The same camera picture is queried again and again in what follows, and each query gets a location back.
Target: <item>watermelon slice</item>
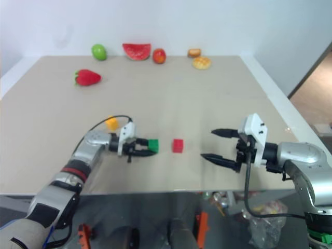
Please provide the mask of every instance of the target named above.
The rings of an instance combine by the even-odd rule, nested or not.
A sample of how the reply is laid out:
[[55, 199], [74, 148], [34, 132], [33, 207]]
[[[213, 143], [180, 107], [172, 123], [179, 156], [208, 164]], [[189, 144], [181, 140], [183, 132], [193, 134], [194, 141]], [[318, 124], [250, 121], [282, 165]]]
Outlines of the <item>watermelon slice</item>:
[[134, 61], [143, 61], [150, 56], [151, 44], [122, 44], [127, 56]]

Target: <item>table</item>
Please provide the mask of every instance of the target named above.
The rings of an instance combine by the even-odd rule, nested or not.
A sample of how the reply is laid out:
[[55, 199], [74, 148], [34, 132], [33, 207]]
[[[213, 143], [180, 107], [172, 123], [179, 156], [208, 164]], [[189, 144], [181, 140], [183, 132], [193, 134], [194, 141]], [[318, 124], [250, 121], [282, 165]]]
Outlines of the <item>table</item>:
[[[37, 193], [91, 126], [119, 114], [133, 118], [139, 137], [159, 139], [159, 154], [128, 164], [106, 153], [84, 193], [243, 190], [245, 166], [237, 174], [200, 157], [216, 153], [235, 159], [236, 140], [211, 130], [237, 129], [256, 112], [269, 129], [269, 142], [297, 139], [239, 56], [211, 60], [210, 69], [199, 71], [186, 57], [168, 57], [164, 65], [125, 57], [40, 58], [2, 99], [0, 192]], [[102, 81], [75, 86], [74, 72], [83, 68], [101, 74]], [[174, 138], [184, 139], [182, 154], [171, 152]], [[291, 189], [293, 183], [253, 168], [250, 186]]]

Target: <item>black cable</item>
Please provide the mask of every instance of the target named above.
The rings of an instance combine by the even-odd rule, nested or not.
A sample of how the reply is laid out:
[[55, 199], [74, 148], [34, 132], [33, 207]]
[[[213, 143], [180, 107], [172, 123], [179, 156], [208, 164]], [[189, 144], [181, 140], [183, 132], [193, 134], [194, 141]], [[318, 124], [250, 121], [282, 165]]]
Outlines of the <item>black cable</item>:
[[56, 241], [47, 243], [45, 246], [45, 249], [52, 249], [52, 248], [57, 248], [57, 247], [63, 246], [68, 241], [70, 236], [72, 235], [72, 230], [73, 230], [73, 223], [71, 221], [68, 224], [68, 234], [67, 234], [66, 238], [64, 238], [62, 240], [56, 240]]
[[245, 174], [245, 185], [244, 185], [244, 206], [247, 209], [248, 213], [250, 213], [254, 217], [258, 218], [275, 218], [275, 217], [293, 217], [293, 218], [299, 218], [299, 219], [305, 219], [304, 216], [298, 215], [298, 214], [288, 214], [288, 213], [279, 213], [279, 214], [257, 214], [254, 211], [252, 211], [249, 207], [249, 201], [248, 201], [248, 193], [249, 193], [249, 180], [250, 180], [250, 170], [251, 170], [251, 150], [247, 152], [246, 154], [246, 174]]
[[[104, 120], [102, 120], [102, 121], [100, 121], [99, 123], [95, 124], [95, 125], [89, 130], [89, 131], [92, 131], [94, 128], [96, 128], [97, 126], [101, 125], [103, 122], [108, 121], [108, 120], [110, 120], [110, 119], [112, 119], [112, 118], [128, 118], [128, 122], [132, 122], [132, 121], [133, 121], [133, 119], [132, 119], [131, 117], [127, 116], [127, 115], [116, 115], [116, 116], [111, 116], [111, 117], [109, 117], [109, 118], [105, 118]], [[84, 136], [83, 136], [83, 137], [81, 138], [81, 140], [77, 143], [77, 145], [76, 145], [76, 147], [75, 147], [75, 149], [74, 149], [74, 151], [73, 151], [72, 154], [75, 153], [75, 151], [77, 150], [78, 146], [81, 144], [81, 142], [83, 141], [83, 139], [84, 139]]]

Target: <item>strawberry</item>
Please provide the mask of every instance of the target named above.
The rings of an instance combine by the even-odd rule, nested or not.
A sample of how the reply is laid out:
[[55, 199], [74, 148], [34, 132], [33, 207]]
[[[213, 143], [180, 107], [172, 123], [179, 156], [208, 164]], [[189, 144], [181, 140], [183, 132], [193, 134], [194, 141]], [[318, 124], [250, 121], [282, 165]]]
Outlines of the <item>strawberry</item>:
[[79, 84], [81, 86], [89, 86], [96, 84], [100, 81], [102, 77], [90, 70], [82, 69], [75, 72], [75, 81], [76, 84]]

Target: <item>red block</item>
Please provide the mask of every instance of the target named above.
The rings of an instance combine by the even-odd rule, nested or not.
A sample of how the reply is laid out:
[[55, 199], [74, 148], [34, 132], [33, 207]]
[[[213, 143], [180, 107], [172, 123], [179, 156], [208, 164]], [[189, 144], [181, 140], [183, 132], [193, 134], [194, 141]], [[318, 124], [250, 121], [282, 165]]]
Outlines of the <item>red block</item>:
[[182, 139], [174, 139], [173, 141], [173, 152], [174, 153], [182, 153], [183, 151], [183, 140]]

